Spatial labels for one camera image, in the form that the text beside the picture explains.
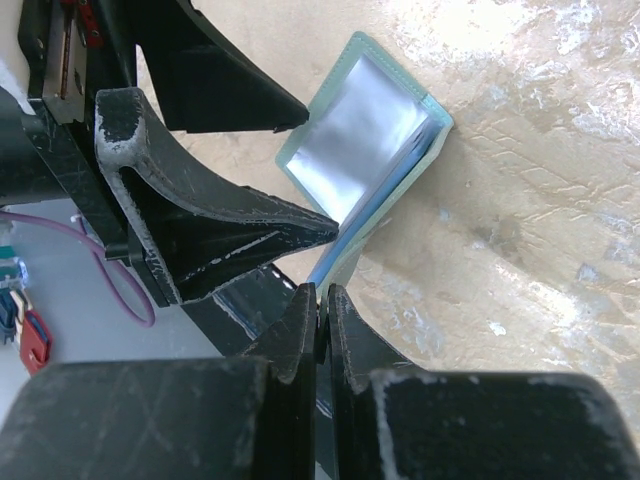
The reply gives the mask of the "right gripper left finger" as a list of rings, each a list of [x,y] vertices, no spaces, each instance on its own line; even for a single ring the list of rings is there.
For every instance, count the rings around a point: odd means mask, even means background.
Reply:
[[[1,430],[5,479],[310,479],[316,292],[236,356],[49,366]]]

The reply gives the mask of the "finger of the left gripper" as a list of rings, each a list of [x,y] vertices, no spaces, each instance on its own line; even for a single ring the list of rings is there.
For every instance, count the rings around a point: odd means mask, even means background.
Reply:
[[[255,65],[190,1],[102,1],[117,77],[99,92],[105,126],[130,134],[143,113],[136,54],[143,53],[169,131],[281,132],[304,124],[306,106]]]
[[[330,218],[208,169],[137,87],[99,91],[95,120],[97,163],[171,304],[200,301],[337,237]]]

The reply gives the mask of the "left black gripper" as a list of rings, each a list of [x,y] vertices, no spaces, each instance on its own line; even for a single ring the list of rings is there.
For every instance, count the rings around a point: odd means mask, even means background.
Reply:
[[[132,268],[162,307],[133,196],[99,156],[97,100],[137,84],[132,5],[2,2],[1,203],[72,200],[103,245],[99,259]]]

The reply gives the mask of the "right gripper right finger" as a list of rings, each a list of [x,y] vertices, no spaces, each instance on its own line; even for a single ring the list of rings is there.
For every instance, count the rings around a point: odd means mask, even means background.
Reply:
[[[345,288],[327,298],[340,479],[635,479],[639,455],[594,379],[428,371],[378,335]]]

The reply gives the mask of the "green card holder wallet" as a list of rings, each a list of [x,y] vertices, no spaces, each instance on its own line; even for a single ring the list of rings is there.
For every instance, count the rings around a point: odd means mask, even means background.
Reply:
[[[276,157],[314,209],[339,225],[308,280],[351,278],[382,217],[437,158],[452,116],[372,37],[354,33]]]

